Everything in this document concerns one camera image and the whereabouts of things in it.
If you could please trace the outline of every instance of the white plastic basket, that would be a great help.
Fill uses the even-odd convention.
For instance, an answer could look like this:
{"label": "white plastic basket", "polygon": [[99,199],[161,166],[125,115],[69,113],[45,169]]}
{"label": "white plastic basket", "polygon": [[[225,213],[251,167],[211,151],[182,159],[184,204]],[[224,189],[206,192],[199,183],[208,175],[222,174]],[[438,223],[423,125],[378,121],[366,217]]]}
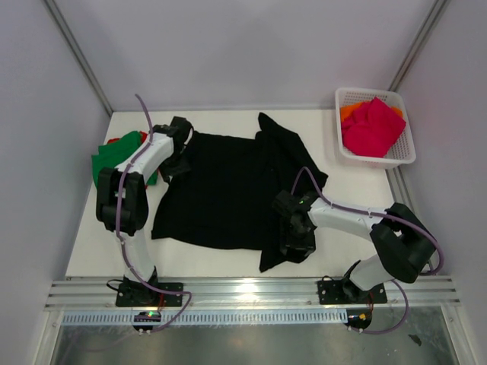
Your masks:
{"label": "white plastic basket", "polygon": [[[378,97],[388,106],[395,106],[403,112],[403,119],[406,121],[406,127],[403,133],[396,141],[394,146],[389,149],[384,158],[366,157],[353,154],[347,147],[343,145],[342,129],[340,122],[340,108],[342,106],[360,103],[361,101],[369,101]],[[392,169],[403,163],[412,163],[416,159],[416,152],[414,150],[414,143],[412,142],[411,128],[409,127],[409,120],[406,114],[406,108],[402,97],[393,93],[392,91],[382,91],[373,89],[361,89],[357,87],[341,87],[335,92],[336,104],[336,129],[338,133],[340,160],[344,163],[353,165],[367,165],[369,167],[377,167],[382,169]]]}

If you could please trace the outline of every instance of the gray wall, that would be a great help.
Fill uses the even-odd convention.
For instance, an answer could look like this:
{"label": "gray wall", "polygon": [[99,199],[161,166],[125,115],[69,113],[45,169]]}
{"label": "gray wall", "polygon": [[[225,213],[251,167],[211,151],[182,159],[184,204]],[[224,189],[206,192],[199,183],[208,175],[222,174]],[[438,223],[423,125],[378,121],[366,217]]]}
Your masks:
{"label": "gray wall", "polygon": [[400,88],[418,159],[413,199],[447,257],[473,331],[487,338],[487,2],[452,1]]}
{"label": "gray wall", "polygon": [[388,88],[432,0],[57,0],[112,107],[334,106]]}
{"label": "gray wall", "polygon": [[108,117],[39,0],[0,11],[0,356],[31,361]]}

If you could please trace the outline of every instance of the green cloth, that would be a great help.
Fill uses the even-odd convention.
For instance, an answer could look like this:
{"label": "green cloth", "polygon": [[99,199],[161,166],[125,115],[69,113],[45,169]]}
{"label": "green cloth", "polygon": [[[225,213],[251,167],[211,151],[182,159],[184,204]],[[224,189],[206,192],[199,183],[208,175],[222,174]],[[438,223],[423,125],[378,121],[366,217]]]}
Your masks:
{"label": "green cloth", "polygon": [[[91,156],[94,185],[98,187],[98,174],[104,167],[115,168],[142,145],[142,137],[139,132],[127,133],[120,140],[98,146],[98,154]],[[147,185],[155,185],[158,181],[158,172],[155,171],[147,181]]]}

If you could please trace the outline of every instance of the black t-shirt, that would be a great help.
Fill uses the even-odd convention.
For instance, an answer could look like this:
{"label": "black t-shirt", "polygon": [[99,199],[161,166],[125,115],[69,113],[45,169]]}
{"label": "black t-shirt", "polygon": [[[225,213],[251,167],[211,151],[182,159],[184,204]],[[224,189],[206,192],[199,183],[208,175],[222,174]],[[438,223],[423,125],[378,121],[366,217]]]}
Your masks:
{"label": "black t-shirt", "polygon": [[[172,237],[215,249],[262,250],[259,269],[289,258],[279,251],[279,215],[272,209],[282,190],[291,190],[300,168],[310,168],[320,188],[318,170],[303,142],[266,114],[259,114],[255,139],[194,132],[184,155],[191,171],[175,176],[161,199],[152,239]],[[296,195],[313,190],[301,177]]]}

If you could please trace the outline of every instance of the pink cloth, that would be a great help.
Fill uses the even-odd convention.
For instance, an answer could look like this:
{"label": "pink cloth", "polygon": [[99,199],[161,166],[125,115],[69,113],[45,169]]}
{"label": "pink cloth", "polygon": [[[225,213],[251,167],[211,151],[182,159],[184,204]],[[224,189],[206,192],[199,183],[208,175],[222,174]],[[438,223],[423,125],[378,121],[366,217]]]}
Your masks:
{"label": "pink cloth", "polygon": [[343,145],[360,156],[384,157],[405,127],[403,118],[374,98],[342,122]]}

